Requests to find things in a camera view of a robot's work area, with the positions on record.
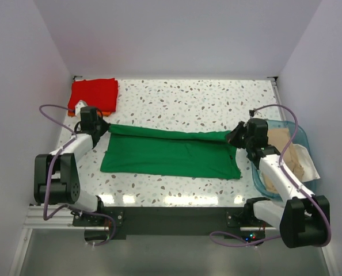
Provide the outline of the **green t shirt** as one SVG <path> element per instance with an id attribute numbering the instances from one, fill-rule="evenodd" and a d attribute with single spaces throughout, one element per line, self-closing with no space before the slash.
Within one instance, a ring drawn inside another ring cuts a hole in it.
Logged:
<path id="1" fill-rule="evenodd" d="M 178 132 L 112 124 L 100 170 L 192 178 L 240 179 L 227 131 Z"/>

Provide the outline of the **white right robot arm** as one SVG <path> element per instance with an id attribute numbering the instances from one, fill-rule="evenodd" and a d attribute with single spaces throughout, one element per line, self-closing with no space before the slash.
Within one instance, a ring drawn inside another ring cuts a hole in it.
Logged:
<path id="1" fill-rule="evenodd" d="M 244 149 L 255 168 L 273 182 L 284 203 L 279 206 L 266 198 L 247 200 L 244 221 L 251 226 L 265 221 L 279 230 L 288 248 L 327 246 L 331 240 L 330 203 L 315 195 L 290 171 L 278 149 L 268 143 L 268 124 L 251 118 L 226 136 L 227 142 Z"/>

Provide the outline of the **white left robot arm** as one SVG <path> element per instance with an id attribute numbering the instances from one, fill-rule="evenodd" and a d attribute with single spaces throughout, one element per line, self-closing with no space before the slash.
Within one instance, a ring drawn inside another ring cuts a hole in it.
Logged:
<path id="1" fill-rule="evenodd" d="M 104 204 L 99 196 L 81 189 L 77 162 L 90 152 L 108 131 L 110 124 L 103 119 L 102 111 L 84 106 L 80 119 L 69 140 L 58 149 L 35 157 L 34 199 L 43 205 L 43 219 L 51 219 L 59 210 L 69 208 L 86 213 L 92 225 L 101 225 L 106 219 Z"/>

